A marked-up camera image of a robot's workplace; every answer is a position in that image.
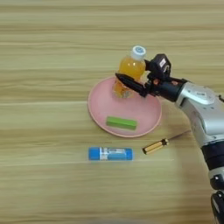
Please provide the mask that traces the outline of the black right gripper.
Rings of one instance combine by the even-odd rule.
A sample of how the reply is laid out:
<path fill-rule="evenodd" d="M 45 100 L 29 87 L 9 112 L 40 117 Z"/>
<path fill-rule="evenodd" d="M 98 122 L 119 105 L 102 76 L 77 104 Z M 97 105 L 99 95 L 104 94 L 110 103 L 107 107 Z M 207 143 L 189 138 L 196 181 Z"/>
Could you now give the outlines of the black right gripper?
<path fill-rule="evenodd" d="M 153 64 L 150 60 L 145 60 L 145 70 L 152 71 Z M 166 76 L 164 79 L 152 73 L 147 75 L 148 81 L 141 84 L 126 74 L 116 73 L 116 78 L 127 88 L 139 93 L 142 97 L 147 95 L 161 96 L 170 102 L 175 102 L 181 89 L 187 83 L 185 79 L 172 78 Z"/>

